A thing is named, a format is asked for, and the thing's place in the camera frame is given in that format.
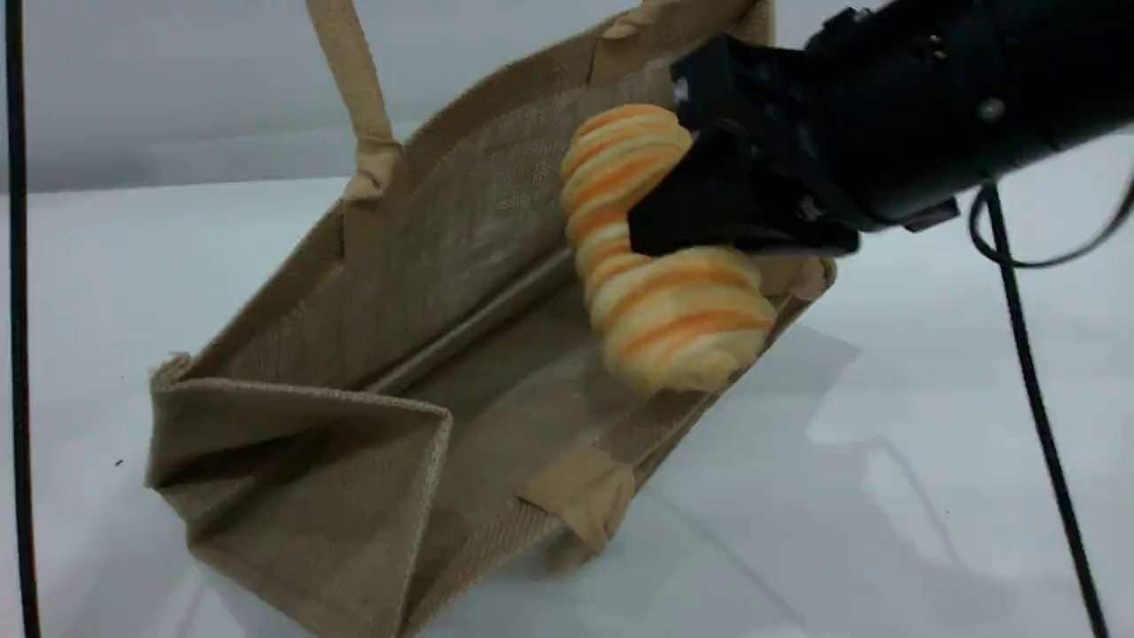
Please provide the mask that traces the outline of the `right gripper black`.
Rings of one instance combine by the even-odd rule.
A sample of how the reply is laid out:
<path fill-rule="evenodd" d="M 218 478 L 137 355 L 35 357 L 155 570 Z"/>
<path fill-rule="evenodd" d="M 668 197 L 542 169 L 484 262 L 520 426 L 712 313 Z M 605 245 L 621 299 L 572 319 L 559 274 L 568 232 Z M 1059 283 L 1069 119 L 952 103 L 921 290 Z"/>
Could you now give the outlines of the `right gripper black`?
<path fill-rule="evenodd" d="M 809 134 L 837 192 L 812 197 L 765 168 L 741 129 L 708 127 L 631 209 L 632 249 L 843 258 L 858 252 L 858 230 L 947 221 L 949 199 L 1004 175 L 1001 11 L 1000 1 L 847 7 L 805 49 L 716 35 L 677 57 L 683 126 Z"/>

